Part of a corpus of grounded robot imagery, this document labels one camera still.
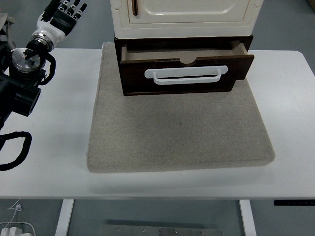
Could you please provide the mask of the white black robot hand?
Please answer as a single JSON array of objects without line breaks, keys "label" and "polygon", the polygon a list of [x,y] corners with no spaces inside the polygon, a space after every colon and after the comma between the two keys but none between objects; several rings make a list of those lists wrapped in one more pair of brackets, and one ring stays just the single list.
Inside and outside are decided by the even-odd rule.
[{"label": "white black robot hand", "polygon": [[54,44],[65,40],[87,8],[86,3],[78,7],[79,3],[78,0],[50,1],[38,18],[37,31],[49,37]]}]

